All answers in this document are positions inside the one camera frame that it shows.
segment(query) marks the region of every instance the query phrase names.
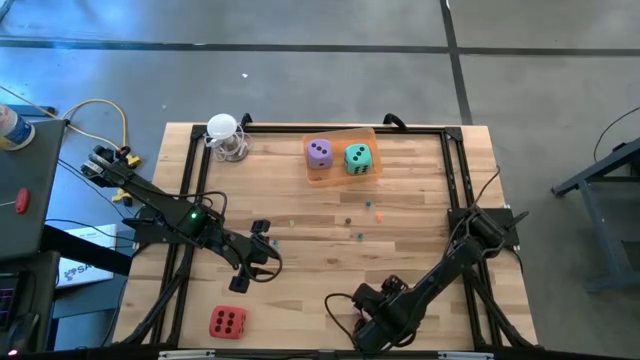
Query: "gray concrete floor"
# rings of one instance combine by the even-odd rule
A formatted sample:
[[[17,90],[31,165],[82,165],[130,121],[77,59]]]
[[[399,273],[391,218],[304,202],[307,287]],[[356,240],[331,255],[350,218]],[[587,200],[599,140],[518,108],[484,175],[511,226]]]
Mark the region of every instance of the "gray concrete floor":
[[[460,46],[640,47],[636,1],[450,0],[450,6]],[[16,0],[0,35],[447,44],[437,0]],[[604,271],[592,227],[577,194],[557,200],[549,188],[589,165],[599,133],[638,106],[640,58],[463,56],[461,63],[473,121],[490,127],[506,198],[515,210],[531,211],[519,233],[540,343],[637,357],[640,293],[584,292],[584,280]],[[408,123],[460,124],[448,55],[0,48],[0,69],[0,83],[38,103],[66,109],[101,97],[120,104],[146,177],[153,174],[166,122],[205,121],[219,112],[250,112],[257,121],[362,123],[393,112]],[[4,94],[0,101],[15,102]],[[121,137],[120,120],[107,106],[87,107],[76,119],[86,130]],[[607,135],[601,156],[639,133],[637,117],[627,119]],[[61,158],[78,165],[94,144],[70,133]],[[91,224],[118,222],[109,205],[63,170],[49,213]],[[62,336],[71,340],[60,348],[96,345],[91,339],[100,338]]]

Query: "gray table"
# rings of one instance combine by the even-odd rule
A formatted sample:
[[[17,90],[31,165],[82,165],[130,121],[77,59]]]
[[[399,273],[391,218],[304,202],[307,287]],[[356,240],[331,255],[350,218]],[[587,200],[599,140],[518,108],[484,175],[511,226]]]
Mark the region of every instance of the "gray table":
[[[0,151],[0,203],[15,200],[20,188],[31,193],[24,215],[16,214],[12,205],[0,207],[0,261],[27,257],[40,250],[65,124],[49,120],[33,126],[36,135],[31,144],[18,151]]]

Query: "plastic bottle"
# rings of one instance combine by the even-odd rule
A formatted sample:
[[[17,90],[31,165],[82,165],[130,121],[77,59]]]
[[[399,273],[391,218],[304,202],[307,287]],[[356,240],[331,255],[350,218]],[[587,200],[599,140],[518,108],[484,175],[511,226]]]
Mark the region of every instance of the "plastic bottle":
[[[8,106],[0,104],[0,150],[18,150],[29,145],[36,135],[30,122]]]

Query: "orange tray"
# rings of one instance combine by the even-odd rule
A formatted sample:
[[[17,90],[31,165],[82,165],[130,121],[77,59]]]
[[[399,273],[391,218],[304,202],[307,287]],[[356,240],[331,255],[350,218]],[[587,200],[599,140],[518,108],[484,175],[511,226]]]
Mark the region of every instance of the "orange tray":
[[[331,141],[333,165],[328,169],[312,169],[309,167],[307,144],[313,140],[327,139]],[[349,175],[344,164],[344,152],[347,146],[366,144],[371,150],[373,168],[366,175]],[[382,161],[376,141],[376,132],[372,128],[357,128],[349,130],[327,131],[308,134],[302,137],[302,148],[307,161],[307,180],[311,186],[324,187],[376,181],[382,173]]]

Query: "wooden table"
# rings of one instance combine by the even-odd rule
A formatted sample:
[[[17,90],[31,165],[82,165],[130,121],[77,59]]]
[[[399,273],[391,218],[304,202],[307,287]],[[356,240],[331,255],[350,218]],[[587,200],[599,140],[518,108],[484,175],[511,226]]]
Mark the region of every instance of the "wooden table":
[[[192,125],[167,124],[153,179],[167,192],[179,191]],[[489,130],[485,126],[462,129],[477,195],[496,169]],[[329,188],[312,188],[307,183],[301,137],[255,134],[253,150],[243,162],[218,163],[212,159],[206,190],[228,194],[225,227],[248,235],[253,220],[270,220],[269,235],[279,241],[284,270],[273,282],[252,282],[247,294],[232,293],[227,289],[235,274],[230,266],[211,251],[196,250],[181,348],[352,349],[348,338],[326,314],[325,296],[353,293],[362,282],[376,287],[391,274],[412,284],[440,260],[448,237],[446,210],[450,205],[436,136],[378,135],[384,165],[379,181]],[[200,163],[201,153],[202,148],[194,164]],[[453,145],[452,154],[457,174]],[[198,168],[194,167],[192,190]],[[464,199],[462,192],[459,198]],[[212,199],[218,207],[219,199]],[[371,208],[365,206],[367,201],[373,203]],[[479,204],[501,207],[504,203],[497,178]],[[378,212],[384,214],[381,223],[375,219]],[[350,225],[345,225],[347,217],[352,219]],[[358,233],[364,235],[362,240],[358,240]],[[130,334],[157,298],[167,248],[152,245],[133,260],[115,340]],[[488,263],[496,301],[521,334],[535,343],[527,294],[515,257],[503,252]],[[220,304],[248,310],[242,340],[209,336],[211,312]],[[356,316],[348,300],[334,298],[330,306],[339,321],[347,328],[353,327]],[[163,340],[170,329],[173,300],[167,309]],[[480,317],[483,334],[489,339],[482,308]],[[459,278],[428,307],[415,342],[406,349],[472,348]]]

